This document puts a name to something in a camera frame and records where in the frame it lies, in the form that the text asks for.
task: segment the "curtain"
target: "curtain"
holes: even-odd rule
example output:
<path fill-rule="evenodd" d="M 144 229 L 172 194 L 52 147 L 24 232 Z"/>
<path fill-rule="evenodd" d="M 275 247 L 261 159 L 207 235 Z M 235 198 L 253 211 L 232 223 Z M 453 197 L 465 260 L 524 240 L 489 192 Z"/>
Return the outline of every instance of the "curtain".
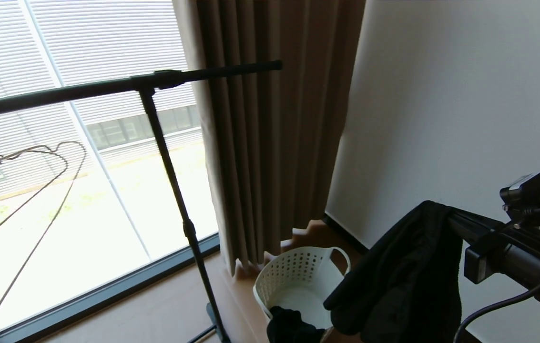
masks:
<path fill-rule="evenodd" d="M 176 0 L 190 69 L 281 59 L 283 70 L 195 82 L 221 250 L 263 263 L 324 215 L 364 0 Z"/>

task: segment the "laundry basket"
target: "laundry basket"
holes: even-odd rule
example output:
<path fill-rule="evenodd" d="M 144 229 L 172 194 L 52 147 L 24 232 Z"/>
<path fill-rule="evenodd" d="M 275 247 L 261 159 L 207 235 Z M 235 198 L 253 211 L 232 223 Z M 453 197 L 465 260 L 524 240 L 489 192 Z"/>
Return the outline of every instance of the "laundry basket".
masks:
<path fill-rule="evenodd" d="M 333 324 L 323 302 L 344 278 L 331 262 L 333 250 L 346 258 L 348 273 L 350 259 L 338 247 L 296 248 L 280 254 L 263 268 L 253 286 L 253 294 L 269 319 L 272 318 L 270 308 L 274 306 L 297 310 L 302 313 L 302 321 L 325 329 L 322 341 L 329 336 Z"/>

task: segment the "black garment in basket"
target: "black garment in basket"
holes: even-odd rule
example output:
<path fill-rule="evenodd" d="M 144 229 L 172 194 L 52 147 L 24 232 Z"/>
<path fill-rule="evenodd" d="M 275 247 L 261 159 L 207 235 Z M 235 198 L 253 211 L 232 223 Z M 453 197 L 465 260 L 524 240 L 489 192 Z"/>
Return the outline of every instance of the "black garment in basket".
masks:
<path fill-rule="evenodd" d="M 325 330 L 302 321 L 300 311 L 270 308 L 272 320 L 266 330 L 270 343 L 319 343 Z"/>
<path fill-rule="evenodd" d="M 365 343 L 450 343 L 460 324 L 462 239 L 451 208 L 422 202 L 363 256 L 325 300 L 343 334 Z"/>

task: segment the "clothes rack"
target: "clothes rack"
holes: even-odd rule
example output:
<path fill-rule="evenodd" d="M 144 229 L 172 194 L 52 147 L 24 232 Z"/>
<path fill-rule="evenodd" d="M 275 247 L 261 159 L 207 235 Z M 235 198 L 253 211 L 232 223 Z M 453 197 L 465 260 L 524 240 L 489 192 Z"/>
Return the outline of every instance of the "clothes rack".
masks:
<path fill-rule="evenodd" d="M 174 173 L 174 167 L 172 165 L 172 160 L 170 159 L 168 147 L 163 137 L 163 131 L 160 126 L 159 119 L 157 117 L 157 110 L 153 101 L 155 89 L 169 89 L 191 81 L 209 80 L 211 78 L 225 78 L 228 76 L 237 76 L 254 72 L 280 70 L 281 68 L 281 61 L 266 61 L 261 63 L 250 63 L 230 67 L 207 68 L 192 71 L 161 70 L 155 71 L 151 74 L 132 76 L 130 78 L 59 87 L 47 89 L 45 91 L 35 91 L 23 95 L 0 98 L 0 114 L 2 114 L 10 111 L 21 111 L 32 107 L 55 104 L 58 102 L 122 93 L 124 91 L 137 91 L 139 93 L 143 108 L 145 109 L 145 113 L 149 118 L 149 122 L 155 136 L 157 149 L 159 150 L 163 166 L 166 174 L 168 175 L 170 185 L 174 193 L 174 198 L 176 199 L 176 204 L 179 208 L 181 217 L 183 218 L 183 232 L 187 237 L 189 247 L 191 247 L 193 252 L 194 260 L 198 266 L 198 270 L 204 284 L 204 289 L 206 290 L 206 295 L 208 296 L 209 300 L 209 303 L 206 306 L 206 312 L 211 318 L 213 325 L 209 326 L 209 328 L 195 336 L 188 343 L 199 341 L 212 330 L 215 330 L 216 334 L 223 343 L 228 343 L 230 339 L 225 332 L 224 324 L 219 315 L 215 295 L 213 294 L 213 289 L 211 288 L 211 283 L 208 279 L 206 267 L 204 266 L 202 253 L 200 252 L 200 246 L 198 245 L 198 239 L 195 235 L 194 223 L 191 221 L 191 219 L 189 219 L 189 215 L 187 214 L 187 209 L 185 208 L 185 202 L 183 200 L 183 196 L 181 195 L 181 189 L 179 188 L 176 179 L 176 173 Z"/>

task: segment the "wooden floor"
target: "wooden floor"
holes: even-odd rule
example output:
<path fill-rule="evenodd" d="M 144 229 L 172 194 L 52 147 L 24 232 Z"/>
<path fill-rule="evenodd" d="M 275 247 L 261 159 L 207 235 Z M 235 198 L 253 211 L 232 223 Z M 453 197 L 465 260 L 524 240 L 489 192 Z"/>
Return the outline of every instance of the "wooden floor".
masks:
<path fill-rule="evenodd" d="M 320 221 L 307 230 L 294 230 L 294 238 L 283 245 L 285 250 L 302 246 L 338 246 L 352 263 L 360 255 L 339 234 Z M 339 253 L 333 262 L 342 270 L 346 261 Z M 267 320 L 253 298 L 256 274 L 237 272 L 229 275 L 219 254 L 206 259 L 219 311 L 233 343 L 267 343 Z M 186 343 L 211 325 L 206 315 L 206 293 L 196 267 L 170 276 L 145 291 L 115 304 L 70 328 L 44 339 L 44 343 Z M 210 334 L 205 343 L 219 343 Z M 333 330 L 328 343 L 359 343 L 357 336 L 344 336 Z"/>

